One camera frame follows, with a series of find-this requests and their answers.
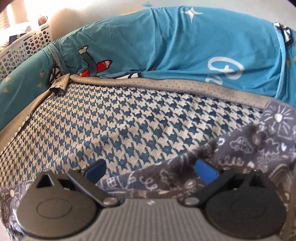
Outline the grey patterned fleece garment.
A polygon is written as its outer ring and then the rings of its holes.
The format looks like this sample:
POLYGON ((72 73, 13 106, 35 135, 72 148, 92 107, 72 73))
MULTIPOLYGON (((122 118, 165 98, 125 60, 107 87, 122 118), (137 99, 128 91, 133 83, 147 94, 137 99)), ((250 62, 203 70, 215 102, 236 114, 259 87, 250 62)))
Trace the grey patterned fleece garment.
POLYGON ((119 200, 103 209, 85 230, 62 239, 29 237, 16 211, 32 185, 27 181, 1 190, 1 225, 11 240, 295 240, 295 109, 272 100, 257 123, 228 132, 185 153, 96 186, 119 200), (264 173, 287 211, 280 233, 267 238, 230 237, 210 225, 202 211, 182 202, 206 185, 195 162, 229 167, 239 174, 264 173))

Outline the blue white houndstooth mat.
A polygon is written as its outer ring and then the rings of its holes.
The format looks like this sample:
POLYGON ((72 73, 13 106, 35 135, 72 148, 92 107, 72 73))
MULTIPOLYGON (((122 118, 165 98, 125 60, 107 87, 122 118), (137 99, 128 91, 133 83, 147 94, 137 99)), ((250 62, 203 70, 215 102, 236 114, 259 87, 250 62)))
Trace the blue white houndstooth mat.
POLYGON ((255 123, 268 96, 190 80, 64 75, 1 130, 1 187, 98 159, 147 167, 255 123))

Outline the teal cartoon bed sheet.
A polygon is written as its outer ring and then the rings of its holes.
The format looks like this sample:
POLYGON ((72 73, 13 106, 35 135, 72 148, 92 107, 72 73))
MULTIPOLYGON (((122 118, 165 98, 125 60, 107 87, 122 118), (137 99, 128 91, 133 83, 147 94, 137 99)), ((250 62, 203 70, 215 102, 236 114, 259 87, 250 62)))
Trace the teal cartoon bed sheet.
POLYGON ((114 16, 50 43, 1 83, 4 128, 61 74, 191 79, 295 105, 295 30, 226 9, 165 7, 114 16))

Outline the white perforated laundry basket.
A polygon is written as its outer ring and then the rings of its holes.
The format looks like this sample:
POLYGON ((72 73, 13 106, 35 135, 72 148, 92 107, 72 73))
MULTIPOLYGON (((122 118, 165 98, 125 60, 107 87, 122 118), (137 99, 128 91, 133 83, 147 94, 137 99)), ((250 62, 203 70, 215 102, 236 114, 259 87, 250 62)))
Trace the white perforated laundry basket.
POLYGON ((22 35, 1 51, 1 82, 19 65, 53 41, 50 23, 22 35))

